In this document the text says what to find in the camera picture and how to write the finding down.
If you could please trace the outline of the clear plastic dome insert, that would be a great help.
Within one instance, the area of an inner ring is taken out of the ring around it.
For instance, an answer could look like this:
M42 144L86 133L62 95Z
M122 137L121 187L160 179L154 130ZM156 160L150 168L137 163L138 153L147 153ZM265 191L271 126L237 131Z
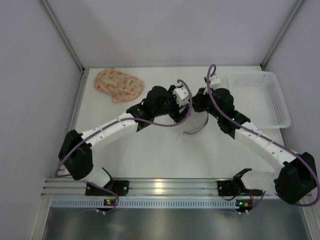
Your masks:
M209 114L206 111L196 112L192 108L190 116L177 128L187 135L193 135L200 132L207 125L208 121Z

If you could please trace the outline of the pink floral mesh laundry bag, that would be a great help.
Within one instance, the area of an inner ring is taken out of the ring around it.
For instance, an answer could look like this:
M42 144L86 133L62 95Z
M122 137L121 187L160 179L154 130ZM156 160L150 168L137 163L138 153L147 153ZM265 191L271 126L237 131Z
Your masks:
M101 70L93 80L94 87L111 97L113 103L130 102L144 90L144 83L134 75L117 68Z

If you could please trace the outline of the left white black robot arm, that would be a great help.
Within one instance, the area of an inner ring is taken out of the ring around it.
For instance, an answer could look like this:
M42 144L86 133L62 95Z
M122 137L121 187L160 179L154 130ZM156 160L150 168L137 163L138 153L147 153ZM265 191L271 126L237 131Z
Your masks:
M126 136L137 133L150 125L164 127L155 118L169 116L176 127L184 123L191 114L192 93L179 81L169 89L154 86L138 104L128 108L114 120L91 130L69 131L58 154L59 166L64 166L67 175L75 181L85 181L99 188L110 189L113 178L103 167L94 165L94 153L100 148Z

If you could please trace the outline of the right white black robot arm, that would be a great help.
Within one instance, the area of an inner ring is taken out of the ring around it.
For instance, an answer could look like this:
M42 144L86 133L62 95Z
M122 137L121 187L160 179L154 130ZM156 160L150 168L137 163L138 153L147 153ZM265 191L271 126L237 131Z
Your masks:
M272 172L245 168L233 177L240 191L260 190L277 195L290 205L297 204L320 188L315 160L271 140L244 114L235 110L234 98L225 88L200 88L192 98L195 112L207 112L217 120L220 130L245 145L264 161Z

